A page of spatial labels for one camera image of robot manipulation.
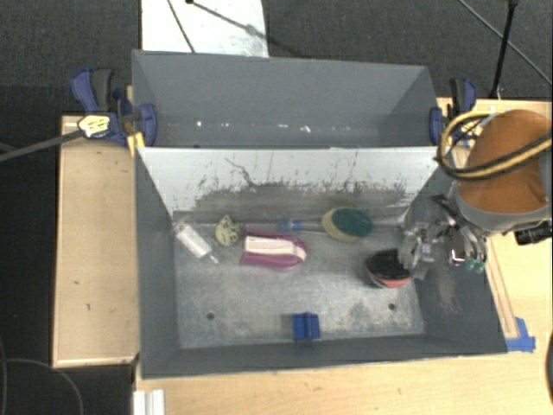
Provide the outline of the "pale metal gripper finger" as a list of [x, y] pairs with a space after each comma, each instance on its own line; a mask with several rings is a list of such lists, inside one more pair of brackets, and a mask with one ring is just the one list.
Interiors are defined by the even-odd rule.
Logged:
[[402, 244], [398, 249], [398, 260], [404, 269], [411, 271], [418, 263], [418, 235], [416, 231], [404, 232]]
[[428, 270], [429, 256], [422, 248], [419, 248], [414, 253], [410, 274], [413, 279], [423, 280], [426, 277]]

